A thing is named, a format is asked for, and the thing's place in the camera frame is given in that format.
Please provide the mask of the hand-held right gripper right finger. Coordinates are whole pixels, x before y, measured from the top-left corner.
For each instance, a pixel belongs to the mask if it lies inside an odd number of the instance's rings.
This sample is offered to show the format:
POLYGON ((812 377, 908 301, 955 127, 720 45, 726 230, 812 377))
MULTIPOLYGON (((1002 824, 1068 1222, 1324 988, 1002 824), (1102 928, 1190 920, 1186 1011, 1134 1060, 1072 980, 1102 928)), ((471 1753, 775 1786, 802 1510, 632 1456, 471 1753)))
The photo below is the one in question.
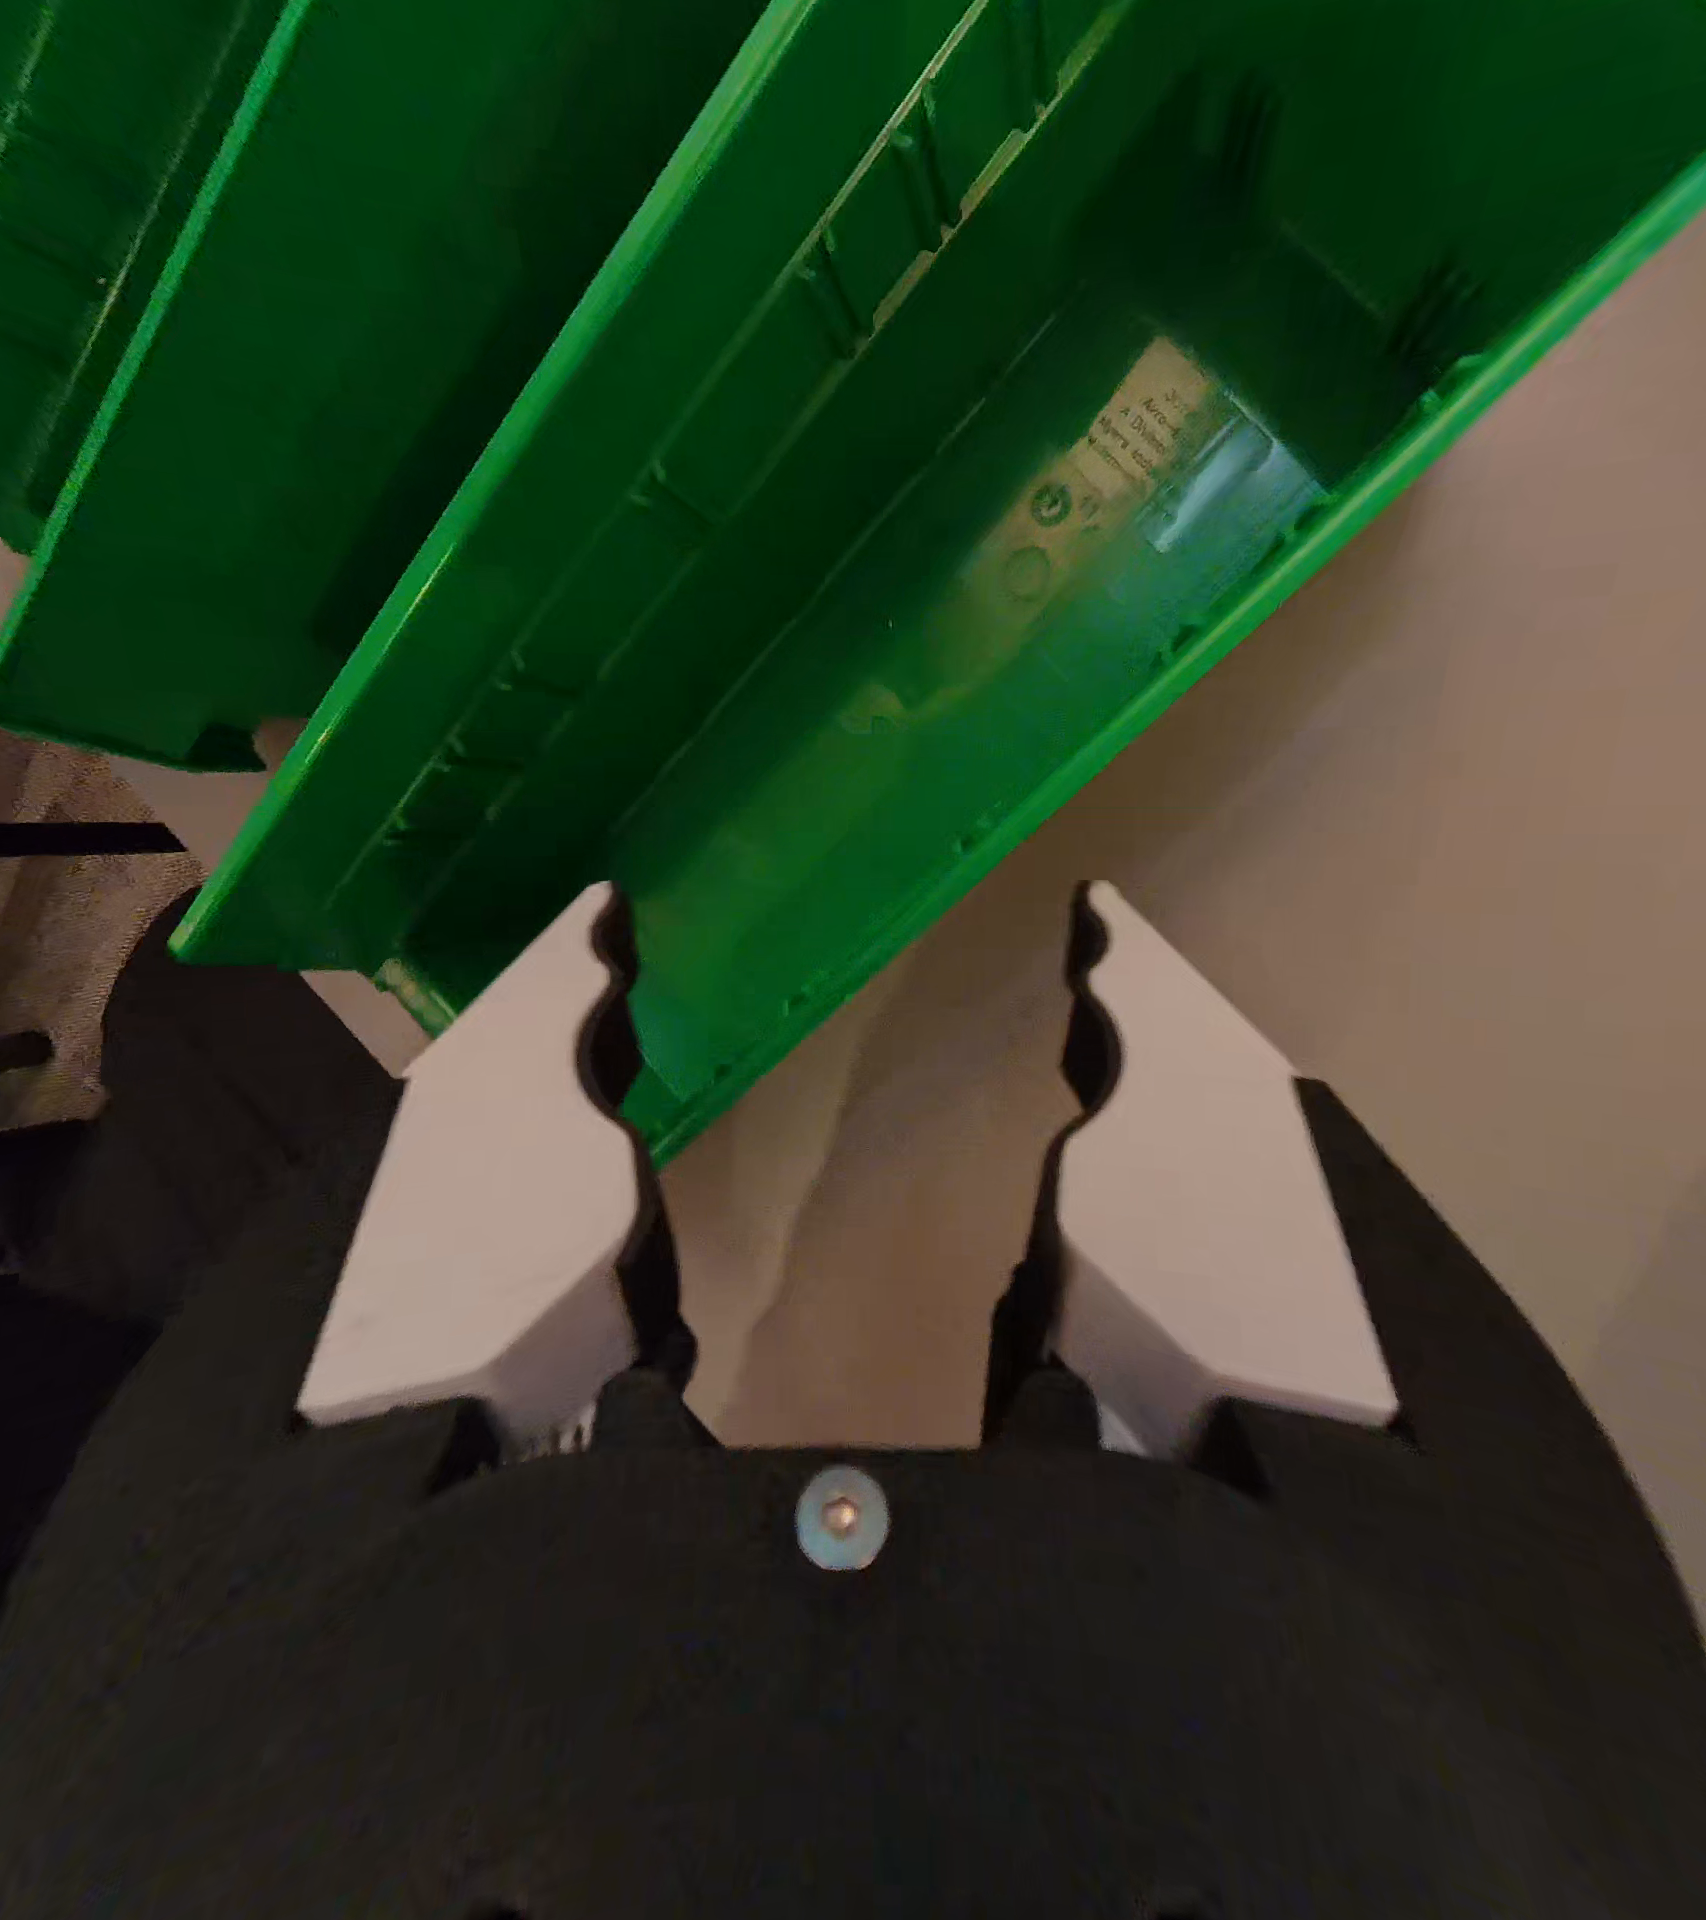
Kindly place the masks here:
POLYGON ((1063 1079, 994 1305, 994 1433, 1041 1375, 1178 1456, 1224 1401, 1388 1430, 1398 1394, 1298 1075, 1109 880, 1072 899, 1063 1079))

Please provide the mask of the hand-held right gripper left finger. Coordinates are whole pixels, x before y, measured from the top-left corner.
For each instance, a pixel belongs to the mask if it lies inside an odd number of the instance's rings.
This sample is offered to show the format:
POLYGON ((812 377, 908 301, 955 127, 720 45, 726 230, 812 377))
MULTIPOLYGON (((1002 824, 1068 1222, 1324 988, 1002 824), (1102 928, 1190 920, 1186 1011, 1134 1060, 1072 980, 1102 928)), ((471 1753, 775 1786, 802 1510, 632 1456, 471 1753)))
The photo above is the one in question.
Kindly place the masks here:
POLYGON ((310 1427, 471 1401, 518 1450, 592 1427, 697 1445, 631 906, 591 882, 407 1068, 296 1398, 310 1427))

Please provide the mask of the green plastic bin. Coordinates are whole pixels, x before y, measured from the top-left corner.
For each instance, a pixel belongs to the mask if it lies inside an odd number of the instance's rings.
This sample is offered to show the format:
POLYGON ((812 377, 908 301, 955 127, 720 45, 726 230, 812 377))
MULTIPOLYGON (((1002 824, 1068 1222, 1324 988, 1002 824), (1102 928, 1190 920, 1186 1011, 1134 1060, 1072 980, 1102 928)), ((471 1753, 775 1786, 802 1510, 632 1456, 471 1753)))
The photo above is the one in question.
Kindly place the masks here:
POLYGON ((0 2, 0 730, 310 715, 762 12, 0 2))
POLYGON ((773 3, 173 935, 694 1140, 1706 204, 1706 2, 773 3))

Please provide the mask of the black metal bar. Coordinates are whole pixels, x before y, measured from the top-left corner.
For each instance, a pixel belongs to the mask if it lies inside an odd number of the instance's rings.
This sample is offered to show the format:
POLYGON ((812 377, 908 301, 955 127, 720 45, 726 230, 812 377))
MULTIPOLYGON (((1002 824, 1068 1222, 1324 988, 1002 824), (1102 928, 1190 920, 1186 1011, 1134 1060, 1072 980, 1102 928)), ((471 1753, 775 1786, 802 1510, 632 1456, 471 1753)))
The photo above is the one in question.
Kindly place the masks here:
POLYGON ((175 855, 186 846, 165 826, 141 821, 0 821, 0 859, 175 855))

